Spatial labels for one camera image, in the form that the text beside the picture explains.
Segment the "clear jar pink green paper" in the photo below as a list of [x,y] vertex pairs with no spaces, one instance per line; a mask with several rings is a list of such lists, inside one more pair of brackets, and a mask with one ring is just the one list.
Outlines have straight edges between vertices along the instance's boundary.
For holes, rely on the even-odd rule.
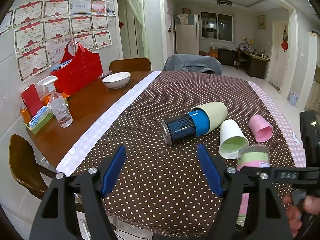
[[[236,169],[240,171],[243,167],[270,167],[269,148],[261,144],[254,144],[242,148],[238,152],[238,163]],[[242,195],[240,210],[237,218],[237,224],[240,226],[244,226],[245,224],[248,201],[249,194],[244,193]]]

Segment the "pink paper cup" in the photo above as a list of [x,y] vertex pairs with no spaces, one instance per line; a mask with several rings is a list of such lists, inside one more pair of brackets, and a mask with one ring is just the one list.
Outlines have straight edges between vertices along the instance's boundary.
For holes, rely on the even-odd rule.
[[258,143],[268,141],[273,135],[272,125],[260,115],[252,116],[248,125],[253,137]]

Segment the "white paper cup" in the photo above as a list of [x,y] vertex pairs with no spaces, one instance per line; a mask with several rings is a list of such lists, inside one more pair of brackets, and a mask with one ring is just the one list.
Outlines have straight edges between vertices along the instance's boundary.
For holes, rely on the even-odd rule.
[[236,121],[225,120],[220,125],[219,154],[225,159],[237,159],[239,151],[249,145]]

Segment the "small blue bin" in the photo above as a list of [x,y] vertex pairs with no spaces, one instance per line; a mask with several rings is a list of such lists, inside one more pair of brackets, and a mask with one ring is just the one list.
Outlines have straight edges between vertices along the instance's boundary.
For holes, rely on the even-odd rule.
[[298,95],[295,93],[290,93],[288,97],[288,102],[291,106],[295,106],[298,101]]

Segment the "near brown wooden chair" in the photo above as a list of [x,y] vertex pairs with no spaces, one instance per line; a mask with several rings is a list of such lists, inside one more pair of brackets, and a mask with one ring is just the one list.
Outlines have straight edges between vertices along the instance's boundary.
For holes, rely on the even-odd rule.
[[53,179],[63,175],[38,164],[32,146],[17,134],[10,138],[9,166],[13,178],[39,199],[42,199],[48,190],[42,175]]

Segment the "dark wooden desk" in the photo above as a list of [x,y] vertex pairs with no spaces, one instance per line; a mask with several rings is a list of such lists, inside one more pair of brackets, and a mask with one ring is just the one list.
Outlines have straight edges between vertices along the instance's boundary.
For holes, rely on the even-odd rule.
[[245,73],[250,77],[257,77],[262,80],[265,78],[269,59],[241,49],[237,50],[237,57],[237,69],[244,68]]

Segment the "blue bottle with cream sleeve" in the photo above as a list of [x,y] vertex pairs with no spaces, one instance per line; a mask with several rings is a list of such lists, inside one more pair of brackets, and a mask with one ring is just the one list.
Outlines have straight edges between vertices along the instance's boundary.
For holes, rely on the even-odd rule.
[[219,127],[227,118],[224,103],[209,102],[191,109],[190,112],[161,122],[164,141],[169,146],[206,135]]

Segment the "green tray with boxes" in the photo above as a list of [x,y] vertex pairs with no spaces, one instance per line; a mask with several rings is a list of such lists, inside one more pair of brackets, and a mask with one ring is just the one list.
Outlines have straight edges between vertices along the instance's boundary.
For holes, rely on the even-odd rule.
[[20,114],[23,118],[23,123],[27,130],[36,134],[53,116],[54,113],[49,105],[43,106],[34,117],[26,105],[20,108]]

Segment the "brown polka dot tablecloth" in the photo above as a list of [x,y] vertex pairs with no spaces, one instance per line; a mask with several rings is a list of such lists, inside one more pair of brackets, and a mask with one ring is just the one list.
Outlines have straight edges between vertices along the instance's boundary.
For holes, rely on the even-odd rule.
[[201,172],[196,147],[204,143],[218,155],[220,131],[171,147],[161,135],[161,121],[208,102],[224,103],[227,117],[237,122],[250,143],[255,139],[248,122],[261,115],[273,126],[273,136],[266,142],[271,164],[305,166],[297,135],[257,84],[219,75],[154,72],[106,111],[56,169],[68,176],[83,174],[124,145],[125,165],[103,200],[106,213],[118,221],[118,231],[134,227],[165,236],[206,235],[221,201]]

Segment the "clear spray bottle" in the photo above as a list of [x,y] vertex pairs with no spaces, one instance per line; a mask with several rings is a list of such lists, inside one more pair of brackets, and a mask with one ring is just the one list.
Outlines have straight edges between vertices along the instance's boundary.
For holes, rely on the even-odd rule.
[[43,88],[43,92],[46,92],[46,95],[49,95],[48,104],[59,125],[62,128],[67,128],[72,124],[73,118],[69,112],[65,99],[56,91],[54,85],[55,81],[57,81],[57,77],[50,75],[40,80],[37,85]]

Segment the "grey covered chair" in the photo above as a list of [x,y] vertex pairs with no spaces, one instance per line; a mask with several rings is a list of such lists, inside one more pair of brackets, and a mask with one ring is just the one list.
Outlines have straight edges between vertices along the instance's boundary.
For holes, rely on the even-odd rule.
[[163,70],[222,75],[222,64],[210,56],[174,54],[168,57]]

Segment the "ceiling fan lamp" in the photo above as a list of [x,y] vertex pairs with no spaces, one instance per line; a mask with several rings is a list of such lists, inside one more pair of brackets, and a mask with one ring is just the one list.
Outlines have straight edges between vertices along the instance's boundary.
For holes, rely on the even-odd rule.
[[227,7],[232,7],[233,3],[230,0],[217,0],[217,5],[219,6],[227,6]]

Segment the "red gift bag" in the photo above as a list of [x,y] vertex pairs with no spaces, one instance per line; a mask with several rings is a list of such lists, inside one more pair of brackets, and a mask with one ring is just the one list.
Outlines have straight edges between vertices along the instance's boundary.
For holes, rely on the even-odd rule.
[[51,74],[59,93],[73,95],[98,79],[103,73],[100,55],[89,51],[79,42],[68,42],[61,63],[66,65]]

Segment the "white ceramic bowl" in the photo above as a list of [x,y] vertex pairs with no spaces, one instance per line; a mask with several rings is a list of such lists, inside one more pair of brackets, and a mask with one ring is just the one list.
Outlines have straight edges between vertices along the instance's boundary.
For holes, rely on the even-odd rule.
[[103,83],[110,89],[118,89],[124,87],[129,82],[130,78],[131,73],[119,72],[103,78]]

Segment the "brown wooden chair back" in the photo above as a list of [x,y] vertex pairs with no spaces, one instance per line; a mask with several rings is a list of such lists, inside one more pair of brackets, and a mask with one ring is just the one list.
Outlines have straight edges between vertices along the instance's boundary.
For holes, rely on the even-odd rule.
[[147,57],[115,60],[110,63],[109,70],[116,72],[151,71],[151,61]]

